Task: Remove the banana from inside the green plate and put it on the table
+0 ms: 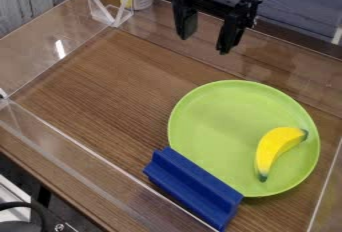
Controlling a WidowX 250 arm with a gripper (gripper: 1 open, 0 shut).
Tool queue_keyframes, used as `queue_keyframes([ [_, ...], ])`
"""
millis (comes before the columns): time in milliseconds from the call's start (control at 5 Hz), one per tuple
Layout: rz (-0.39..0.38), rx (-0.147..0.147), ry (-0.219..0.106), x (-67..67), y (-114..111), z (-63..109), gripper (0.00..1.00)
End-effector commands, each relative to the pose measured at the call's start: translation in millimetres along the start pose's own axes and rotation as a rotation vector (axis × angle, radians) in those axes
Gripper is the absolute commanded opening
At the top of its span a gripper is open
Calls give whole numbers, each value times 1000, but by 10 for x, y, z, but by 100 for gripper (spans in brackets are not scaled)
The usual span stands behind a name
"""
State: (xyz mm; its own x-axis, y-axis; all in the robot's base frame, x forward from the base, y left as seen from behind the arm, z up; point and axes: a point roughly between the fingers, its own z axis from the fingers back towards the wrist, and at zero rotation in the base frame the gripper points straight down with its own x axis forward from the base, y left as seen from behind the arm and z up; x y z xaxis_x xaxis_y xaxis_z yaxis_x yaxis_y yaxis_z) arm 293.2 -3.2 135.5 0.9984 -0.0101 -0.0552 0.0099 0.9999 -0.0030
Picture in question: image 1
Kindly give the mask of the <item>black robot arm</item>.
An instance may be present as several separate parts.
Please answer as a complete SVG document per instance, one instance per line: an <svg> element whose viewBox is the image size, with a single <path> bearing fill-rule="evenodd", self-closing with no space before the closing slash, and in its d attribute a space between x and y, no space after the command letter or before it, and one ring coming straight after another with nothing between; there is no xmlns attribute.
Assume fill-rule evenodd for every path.
<svg viewBox="0 0 342 232"><path fill-rule="evenodd" d="M262 0L171 0L177 36L187 40L198 29L200 12L223 20L216 51L224 55L239 44L244 30L256 24Z"/></svg>

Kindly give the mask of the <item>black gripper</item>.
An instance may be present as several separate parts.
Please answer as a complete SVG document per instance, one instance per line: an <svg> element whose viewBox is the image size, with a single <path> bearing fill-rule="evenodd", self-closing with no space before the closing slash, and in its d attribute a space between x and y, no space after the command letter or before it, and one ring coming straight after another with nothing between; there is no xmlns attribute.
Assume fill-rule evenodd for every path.
<svg viewBox="0 0 342 232"><path fill-rule="evenodd" d="M215 16L243 10L243 18L236 13L224 17L219 31L216 50L224 55L239 44L244 33L244 25L252 27L262 0L172 0L173 22L176 33L181 40L187 40L198 28L198 11L204 10Z"/></svg>

